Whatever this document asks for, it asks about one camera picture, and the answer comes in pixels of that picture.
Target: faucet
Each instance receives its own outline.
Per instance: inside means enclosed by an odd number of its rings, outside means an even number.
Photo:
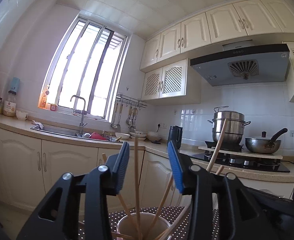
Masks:
[[[73,95],[70,99],[70,101],[72,100],[72,98],[79,98],[79,99],[82,99],[84,100],[84,109],[83,111],[81,112],[81,121],[80,121],[80,124],[79,124],[79,134],[83,134],[83,130],[84,130],[84,126],[87,125],[87,123],[84,124],[84,115],[87,114],[87,111],[85,111],[85,107],[86,107],[86,100],[80,96],[77,96],[77,95]]]

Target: kitchen sink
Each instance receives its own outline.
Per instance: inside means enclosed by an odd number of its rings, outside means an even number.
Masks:
[[[101,141],[101,142],[105,141],[105,140],[84,138],[82,137],[81,134],[78,133],[78,130],[61,128],[61,127],[56,127],[56,126],[47,125],[47,124],[44,125],[43,129],[40,128],[39,124],[35,125],[34,127],[31,127],[31,129],[46,132],[46,133],[51,133],[51,134],[64,135],[68,137],[75,137],[75,138],[81,138],[81,139],[92,140],[92,141]],[[100,134],[100,135],[106,138],[106,141],[108,142],[123,143],[122,141],[116,142],[116,138],[108,134]]]

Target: window frame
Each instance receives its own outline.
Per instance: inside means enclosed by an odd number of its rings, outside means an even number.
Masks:
[[[56,65],[57,65],[59,57],[60,57],[60,55],[61,55],[61,53],[63,51],[63,48],[66,45],[72,31],[74,30],[74,28],[76,27],[76,25],[78,24],[79,21],[84,22],[85,25],[84,25],[83,29],[81,30],[81,32],[79,33],[78,38],[77,38],[77,40],[76,40],[70,54],[68,55],[67,62],[66,62],[66,65],[65,65],[65,68],[64,68],[64,71],[63,71],[63,75],[61,77],[60,84],[59,84],[59,87],[58,87],[57,95],[56,95],[56,98],[55,98],[55,104],[58,105],[59,97],[60,97],[60,94],[61,94],[61,91],[62,91],[63,81],[64,81],[65,75],[67,73],[69,63],[70,63],[71,58],[72,58],[71,55],[74,54],[76,46],[79,43],[79,40],[82,37],[82,35],[84,34],[84,32],[85,32],[86,28],[88,27],[88,25],[93,24],[93,25],[96,25],[96,26],[100,27],[101,29],[97,34],[97,37],[95,39],[94,44],[92,45],[90,53],[88,54],[88,58],[86,60],[86,64],[84,66],[84,69],[83,69],[83,72],[82,72],[82,75],[81,75],[81,79],[80,79],[80,82],[79,82],[79,86],[78,86],[78,89],[77,89],[77,93],[76,93],[77,95],[80,95],[80,89],[81,89],[82,82],[84,80],[86,69],[87,69],[89,61],[90,61],[89,59],[92,56],[92,53],[93,53],[93,51],[95,49],[96,44],[99,41],[99,38],[100,38],[101,34],[103,33],[104,30],[108,30],[110,32],[110,34],[108,36],[107,42],[105,44],[103,53],[101,55],[101,58],[99,60],[99,64],[98,64],[98,67],[97,67],[97,70],[96,70],[96,73],[95,73],[95,78],[94,78],[94,82],[93,82],[93,85],[92,85],[92,88],[91,88],[89,101],[88,101],[88,105],[87,105],[87,110],[88,110],[88,109],[91,109],[92,102],[93,102],[93,99],[94,99],[94,92],[95,92],[95,88],[96,88],[98,77],[99,77],[99,73],[100,73],[101,67],[103,65],[103,60],[104,60],[104,57],[106,55],[109,44],[110,44],[110,42],[112,40],[112,37],[113,37],[113,35],[115,33],[115,31],[112,31],[106,25],[100,24],[98,22],[95,22],[95,21],[93,21],[91,19],[88,19],[88,18],[85,18],[85,17],[82,17],[82,16],[78,16],[74,20],[74,22],[70,25],[68,31],[66,32],[65,36],[61,40],[61,42],[60,42],[60,44],[59,44],[59,46],[58,46],[58,48],[57,48],[57,50],[55,52],[55,55],[54,55],[54,57],[52,59],[52,62],[50,63],[50,67],[49,67],[49,69],[47,71],[47,76],[46,76],[43,88],[46,85],[50,85],[52,76],[54,74]],[[85,115],[86,118],[105,121],[105,122],[110,122],[111,115],[112,115],[111,107],[114,105],[113,98],[117,94],[117,92],[115,91],[116,86],[118,85],[117,80],[119,79],[120,71],[121,71],[122,65],[124,63],[124,56],[126,54],[125,51],[126,51],[126,47],[127,47],[127,43],[128,43],[128,36],[127,35],[124,35],[124,34],[118,33],[118,32],[117,32],[117,34],[119,34],[120,36],[123,36],[123,42],[122,42],[122,45],[121,45],[121,48],[120,48],[119,56],[118,56],[117,61],[116,61],[115,70],[114,70],[114,73],[113,73],[113,76],[112,76],[112,79],[111,79],[111,84],[109,86],[109,92],[108,92],[108,96],[107,96],[107,99],[106,99],[106,106],[105,106],[104,116],[96,116],[96,115],[87,113],[87,115]],[[65,107],[65,106],[59,106],[58,105],[58,107],[59,107],[58,112],[64,113],[64,114],[73,114],[73,110],[76,109],[76,107],[77,107],[77,102],[78,102],[78,98],[75,98],[73,109]]]

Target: wooden board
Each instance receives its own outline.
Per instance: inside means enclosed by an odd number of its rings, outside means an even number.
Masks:
[[[205,150],[205,151],[211,151],[213,152],[215,148],[207,148],[206,146],[199,146],[198,149]],[[274,154],[258,154],[258,153],[252,153],[246,150],[242,150],[242,152],[232,152],[232,151],[226,151],[226,150],[219,150],[220,153],[227,153],[232,155],[240,155],[240,156],[247,156],[247,157],[255,157],[255,158],[265,158],[265,159],[278,159],[281,160],[283,157],[281,155],[274,155]]]

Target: window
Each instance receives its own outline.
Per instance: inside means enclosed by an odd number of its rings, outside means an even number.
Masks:
[[[109,120],[127,37],[106,26],[79,17],[62,40],[47,73],[47,103],[59,111],[85,110],[97,119]]]

